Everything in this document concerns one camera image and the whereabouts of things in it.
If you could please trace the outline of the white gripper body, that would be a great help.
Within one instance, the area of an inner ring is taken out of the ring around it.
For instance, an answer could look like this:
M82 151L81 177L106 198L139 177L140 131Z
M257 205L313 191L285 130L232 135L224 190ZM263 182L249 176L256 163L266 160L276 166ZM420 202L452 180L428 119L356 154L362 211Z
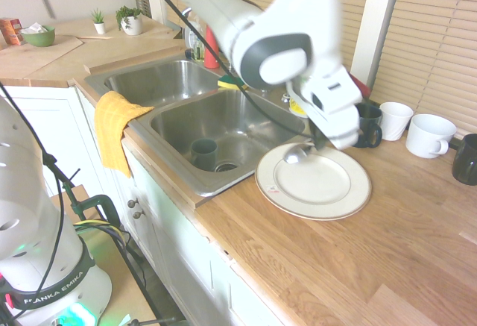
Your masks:
M326 136L338 150L358 141L359 114L354 104L334 113L324 113L307 104L306 115L319 128L322 136Z

